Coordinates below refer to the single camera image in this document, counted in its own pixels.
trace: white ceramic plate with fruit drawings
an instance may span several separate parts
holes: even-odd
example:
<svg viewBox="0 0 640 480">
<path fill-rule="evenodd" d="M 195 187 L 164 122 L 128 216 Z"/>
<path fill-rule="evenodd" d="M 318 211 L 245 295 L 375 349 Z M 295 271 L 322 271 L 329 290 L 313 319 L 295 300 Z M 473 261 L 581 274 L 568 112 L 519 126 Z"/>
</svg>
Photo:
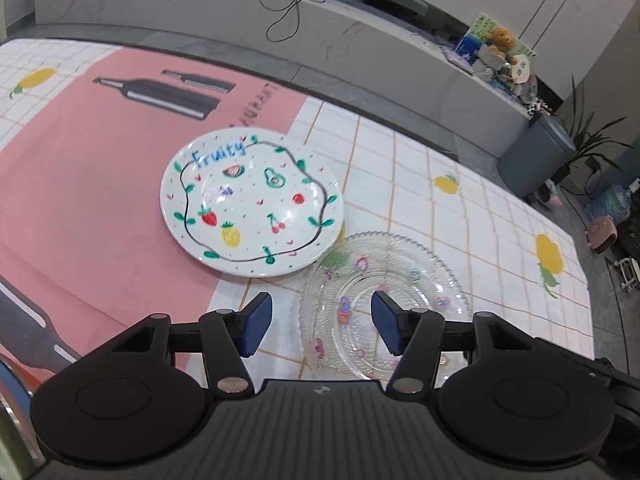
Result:
<svg viewBox="0 0 640 480">
<path fill-rule="evenodd" d="M 279 276 L 335 242 L 344 205 L 324 160 L 261 128 L 205 134 L 170 161 L 160 204 L 191 256 L 236 276 Z"/>
</svg>

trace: black bottle illustration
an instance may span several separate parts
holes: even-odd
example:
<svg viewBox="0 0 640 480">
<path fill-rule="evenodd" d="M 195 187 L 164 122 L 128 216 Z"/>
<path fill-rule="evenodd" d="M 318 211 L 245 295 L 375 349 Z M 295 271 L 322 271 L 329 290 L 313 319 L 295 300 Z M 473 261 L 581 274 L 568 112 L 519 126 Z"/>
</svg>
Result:
<svg viewBox="0 0 640 480">
<path fill-rule="evenodd" d="M 216 92 L 221 92 L 223 94 L 228 94 L 236 87 L 235 83 L 220 81 L 219 79 L 213 79 L 198 74 L 182 74 L 180 72 L 173 72 L 172 70 L 162 70 L 162 75 L 180 79 L 185 83 L 185 85 L 206 88 L 207 90 L 215 90 Z"/>
<path fill-rule="evenodd" d="M 216 109 L 219 99 L 185 90 L 153 79 L 109 79 L 97 77 L 94 83 L 117 88 L 127 99 L 156 106 L 169 112 L 203 121 Z"/>
<path fill-rule="evenodd" d="M 58 373 L 80 358 L 47 313 L 2 277 L 0 319 L 0 344 L 23 365 Z"/>
</svg>

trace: white checkered tablecloth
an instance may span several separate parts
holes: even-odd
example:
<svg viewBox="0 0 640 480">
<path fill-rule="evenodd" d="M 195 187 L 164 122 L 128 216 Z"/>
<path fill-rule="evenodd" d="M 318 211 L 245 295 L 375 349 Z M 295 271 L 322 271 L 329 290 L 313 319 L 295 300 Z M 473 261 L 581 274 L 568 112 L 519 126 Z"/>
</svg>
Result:
<svg viewBox="0 0 640 480">
<path fill-rule="evenodd" d="M 11 91 L 42 66 L 58 70 L 20 99 L 0 100 L 0 150 L 73 79 L 117 46 L 63 40 L 16 40 L 0 46 L 0 90 Z M 593 357 L 586 277 L 571 237 L 510 193 L 473 171 L 389 128 L 332 104 L 307 98 L 288 136 L 324 156 L 342 183 L 346 234 L 380 230 L 434 251 L 452 270 L 473 312 L 488 310 L 533 336 Z M 452 176 L 447 194 L 436 185 Z M 561 253 L 550 294 L 542 284 L 536 236 Z M 546 263 L 558 270 L 558 263 Z M 240 309 L 255 294 L 273 297 L 273 322 L 257 354 L 246 360 L 257 387 L 263 378 L 306 378 L 298 310 L 305 271 L 277 279 L 218 283 L 208 310 Z M 201 357 L 188 371 L 205 383 Z"/>
</svg>

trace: orange plush toy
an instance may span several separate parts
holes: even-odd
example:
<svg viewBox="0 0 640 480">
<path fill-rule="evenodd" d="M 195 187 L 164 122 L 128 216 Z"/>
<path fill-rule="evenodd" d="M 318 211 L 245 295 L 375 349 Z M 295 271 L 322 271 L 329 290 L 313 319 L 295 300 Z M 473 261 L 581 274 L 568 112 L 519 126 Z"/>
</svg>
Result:
<svg viewBox="0 0 640 480">
<path fill-rule="evenodd" d="M 487 34 L 484 40 L 491 44 L 489 50 L 503 59 L 506 59 L 507 52 L 518 44 L 516 37 L 503 27 L 494 27 L 494 30 Z M 511 64 L 515 63 L 512 58 L 506 60 Z"/>
</svg>

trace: pink heater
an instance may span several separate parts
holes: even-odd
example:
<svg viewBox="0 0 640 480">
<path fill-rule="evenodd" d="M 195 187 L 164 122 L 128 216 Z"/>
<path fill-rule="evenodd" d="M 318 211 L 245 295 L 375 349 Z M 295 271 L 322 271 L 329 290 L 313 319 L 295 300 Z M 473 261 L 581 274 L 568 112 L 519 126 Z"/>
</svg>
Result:
<svg viewBox="0 0 640 480">
<path fill-rule="evenodd" d="M 609 249 L 618 238 L 618 230 L 611 216 L 599 216 L 585 231 L 589 247 L 598 254 Z"/>
</svg>

